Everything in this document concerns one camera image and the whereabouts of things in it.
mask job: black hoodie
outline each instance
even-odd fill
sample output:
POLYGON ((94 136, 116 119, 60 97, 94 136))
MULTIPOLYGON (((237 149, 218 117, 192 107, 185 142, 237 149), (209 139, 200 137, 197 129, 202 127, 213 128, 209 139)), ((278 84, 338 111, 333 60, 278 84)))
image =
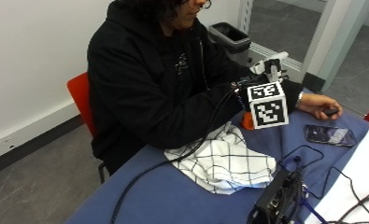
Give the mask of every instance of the black hoodie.
MULTIPOLYGON (((110 3, 106 20, 88 46, 89 103, 97 130, 92 141, 94 156, 109 172, 149 144, 177 148, 201 138, 212 112, 230 91, 230 82, 249 69, 226 57, 210 43, 198 21, 176 33, 189 64, 192 89, 186 100, 176 100, 176 60, 157 21, 141 21, 110 3)), ((285 81, 286 105, 293 108, 301 86, 285 81)), ((232 96, 212 129, 240 111, 232 96)))

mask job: blue table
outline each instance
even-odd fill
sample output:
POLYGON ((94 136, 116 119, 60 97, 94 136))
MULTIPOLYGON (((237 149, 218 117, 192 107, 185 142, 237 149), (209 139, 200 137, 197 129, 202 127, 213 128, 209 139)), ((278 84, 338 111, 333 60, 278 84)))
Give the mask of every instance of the blue table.
MULTIPOLYGON (((240 126, 238 120, 240 115, 232 119, 232 124, 240 126)), ((244 130, 242 134, 248 148, 270 155, 277 160, 301 145, 314 147, 322 152, 322 160, 302 171, 309 189, 320 194, 329 167, 334 165, 341 169, 357 146, 349 149, 306 142, 305 124, 348 128, 358 141, 369 129, 369 123, 350 114, 344 113, 337 120, 318 121, 308 114, 294 111, 289 115, 288 125, 253 131, 244 130)), ((302 162, 313 161, 320 157, 318 153, 306 148, 297 150, 294 155, 301 156, 302 162)), ((113 207, 126 184, 140 172, 165 160, 162 150, 145 147, 110 176, 65 223, 109 223, 113 207)), ((332 186, 334 177, 329 179, 328 187, 332 186)), ((261 189, 241 189, 232 195, 212 194, 200 188, 172 164, 166 164, 145 175, 132 187, 116 223, 245 223, 261 193, 261 189)), ((309 200, 309 202, 316 205, 318 200, 309 200)), ((305 219, 308 214, 309 212, 301 209, 300 219, 305 219)))

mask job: qr-like marker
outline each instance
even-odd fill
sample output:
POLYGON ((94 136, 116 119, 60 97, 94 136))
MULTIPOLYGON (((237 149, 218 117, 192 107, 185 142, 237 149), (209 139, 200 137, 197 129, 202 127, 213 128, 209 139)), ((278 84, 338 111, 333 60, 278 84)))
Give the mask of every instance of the qr-like marker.
POLYGON ((288 124, 286 98, 280 82, 248 88, 254 129, 288 124))

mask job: person's hand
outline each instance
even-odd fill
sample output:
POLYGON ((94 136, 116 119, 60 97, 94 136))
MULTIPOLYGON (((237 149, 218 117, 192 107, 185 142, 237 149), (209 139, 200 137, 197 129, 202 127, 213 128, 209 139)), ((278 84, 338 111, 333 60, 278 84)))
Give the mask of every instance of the person's hand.
POLYGON ((316 119, 337 119, 342 113, 341 105, 336 102, 336 100, 324 95, 312 93, 304 93, 297 109, 313 115, 316 119), (334 108, 338 112, 328 117, 322 110, 334 108))

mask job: electronic device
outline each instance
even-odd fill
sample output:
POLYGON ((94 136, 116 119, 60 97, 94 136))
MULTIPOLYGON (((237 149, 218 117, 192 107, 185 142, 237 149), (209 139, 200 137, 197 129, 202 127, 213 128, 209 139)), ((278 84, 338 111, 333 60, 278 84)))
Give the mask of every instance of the electronic device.
POLYGON ((350 130, 338 127, 305 125, 305 139, 309 142, 352 147, 357 141, 350 130))
POLYGON ((246 224, 289 223, 300 206, 302 176, 281 168, 249 212, 246 224))
POLYGON ((326 108, 322 112, 325 113, 325 115, 328 117, 330 117, 332 115, 337 114, 338 109, 337 108, 333 108, 333 109, 326 108))

